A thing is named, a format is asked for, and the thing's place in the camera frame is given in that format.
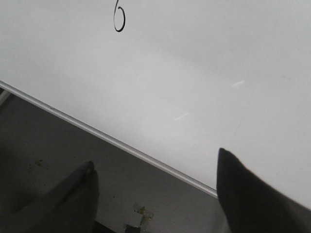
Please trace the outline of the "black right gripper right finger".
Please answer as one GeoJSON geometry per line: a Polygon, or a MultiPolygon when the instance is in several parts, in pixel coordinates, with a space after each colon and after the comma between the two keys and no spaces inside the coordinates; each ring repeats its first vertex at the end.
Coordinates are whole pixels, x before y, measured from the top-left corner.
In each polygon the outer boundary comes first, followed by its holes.
{"type": "Polygon", "coordinates": [[[217,195],[233,233],[309,233],[311,211],[265,183],[230,151],[218,152],[217,195]]]}

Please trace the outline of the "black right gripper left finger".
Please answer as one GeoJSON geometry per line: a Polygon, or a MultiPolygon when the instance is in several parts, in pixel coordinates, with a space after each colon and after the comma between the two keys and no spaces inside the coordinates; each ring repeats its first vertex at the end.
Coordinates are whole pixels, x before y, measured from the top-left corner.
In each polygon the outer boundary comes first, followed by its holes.
{"type": "Polygon", "coordinates": [[[90,233],[98,209],[99,181],[88,161],[48,193],[0,222],[2,233],[90,233]]]}

